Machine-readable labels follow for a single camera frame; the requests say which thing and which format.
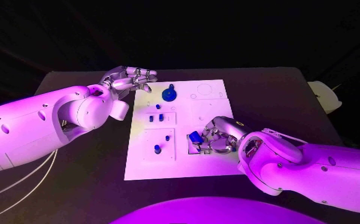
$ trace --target white panel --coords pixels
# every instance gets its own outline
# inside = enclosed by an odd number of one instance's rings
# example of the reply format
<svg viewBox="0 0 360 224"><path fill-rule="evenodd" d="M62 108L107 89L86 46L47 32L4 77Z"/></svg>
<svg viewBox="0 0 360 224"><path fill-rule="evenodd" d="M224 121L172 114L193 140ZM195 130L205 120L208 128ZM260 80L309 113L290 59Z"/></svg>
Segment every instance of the white panel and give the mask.
<svg viewBox="0 0 360 224"><path fill-rule="evenodd" d="M162 92L169 84L173 84L176 91L172 102L162 100ZM232 117L222 80L159 82L149 85L151 93L137 90L134 95L124 180L240 175L237 152L227 155L188 154L186 135L195 130L201 133L215 116ZM150 123L150 114L153 121L157 121L159 114L164 118L167 115L167 122ZM162 148L160 156L154 154L153 146L156 142L166 142L166 131L173 131L173 142ZM170 144L173 156L167 153Z"/></svg>

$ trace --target blue object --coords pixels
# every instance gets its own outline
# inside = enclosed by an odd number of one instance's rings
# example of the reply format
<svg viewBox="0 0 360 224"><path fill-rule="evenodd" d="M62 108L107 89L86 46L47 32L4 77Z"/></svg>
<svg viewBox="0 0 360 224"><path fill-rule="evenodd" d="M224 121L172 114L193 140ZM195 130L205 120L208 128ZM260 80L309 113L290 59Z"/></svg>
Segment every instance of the blue object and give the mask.
<svg viewBox="0 0 360 224"><path fill-rule="evenodd" d="M163 90L162 93L163 100L170 102L176 98L176 91L173 90L173 84L169 85L169 88Z"/></svg>
<svg viewBox="0 0 360 224"><path fill-rule="evenodd" d="M201 138L201 136L199 136L199 134L198 134L196 131L193 131L193 132L189 134L189 140L190 140L192 142L199 142L199 143L203 142L203 140L202 140L202 138Z"/></svg>
<svg viewBox="0 0 360 224"><path fill-rule="evenodd" d="M159 145L154 145L154 153L160 154L160 152L162 152L162 149L159 148Z"/></svg>

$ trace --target table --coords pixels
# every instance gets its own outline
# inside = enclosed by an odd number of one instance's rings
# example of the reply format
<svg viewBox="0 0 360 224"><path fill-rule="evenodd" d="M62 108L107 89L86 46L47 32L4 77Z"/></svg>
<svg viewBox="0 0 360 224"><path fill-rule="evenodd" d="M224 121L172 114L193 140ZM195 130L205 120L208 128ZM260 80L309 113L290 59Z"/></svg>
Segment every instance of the table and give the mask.
<svg viewBox="0 0 360 224"><path fill-rule="evenodd" d="M36 94L98 83L104 72L50 72ZM234 118L310 143L342 145L338 134L296 68L160 70L159 82L222 79ZM124 101L122 122L108 118L101 128L57 151L52 171L31 195L1 216L5 223L107 223L135 209L183 197L229 196L292 209L326 223L358 223L360 214L313 203L295 192L264 194L242 175L124 181L134 93ZM42 163L1 171L4 188ZM0 195L1 210L37 184L46 170Z"/></svg>

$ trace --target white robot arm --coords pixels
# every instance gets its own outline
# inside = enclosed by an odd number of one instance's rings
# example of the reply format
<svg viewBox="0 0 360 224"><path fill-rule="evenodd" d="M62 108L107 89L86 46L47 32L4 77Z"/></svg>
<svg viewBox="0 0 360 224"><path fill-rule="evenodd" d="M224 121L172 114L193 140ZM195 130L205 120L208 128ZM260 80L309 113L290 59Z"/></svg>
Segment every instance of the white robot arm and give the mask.
<svg viewBox="0 0 360 224"><path fill-rule="evenodd" d="M96 129L122 120L130 90L151 92L156 72L117 67L89 86L72 86L0 106L0 170L31 162Z"/></svg>
<svg viewBox="0 0 360 224"><path fill-rule="evenodd" d="M360 212L360 150L309 144L270 129L253 132L224 116L189 138L205 152L238 150L237 168L269 195L292 190L321 204Z"/></svg>

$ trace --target white surface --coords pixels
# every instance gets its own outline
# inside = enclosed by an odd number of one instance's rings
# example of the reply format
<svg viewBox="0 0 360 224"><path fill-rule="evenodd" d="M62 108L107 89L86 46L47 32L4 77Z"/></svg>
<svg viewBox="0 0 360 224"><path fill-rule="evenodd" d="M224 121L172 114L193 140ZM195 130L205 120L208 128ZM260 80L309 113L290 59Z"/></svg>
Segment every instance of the white surface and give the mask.
<svg viewBox="0 0 360 224"><path fill-rule="evenodd" d="M326 112L326 114L331 113L342 104L342 102L336 98L334 91L319 81L308 82L308 84L310 90L313 91L313 94L316 95L316 99L321 103L323 111Z"/></svg>
<svg viewBox="0 0 360 224"><path fill-rule="evenodd" d="M162 100L169 84L176 91L172 102ZM209 155L188 154L186 135L195 130L201 133L215 116L232 117L222 80L160 82L150 83L150 87L150 94L137 90L134 95L124 180L241 174L237 152L228 155L214 152ZM149 123L149 115L153 114L156 121L160 113L164 121ZM170 142L156 155L153 146L157 142L166 145L164 133L170 130Z"/></svg>

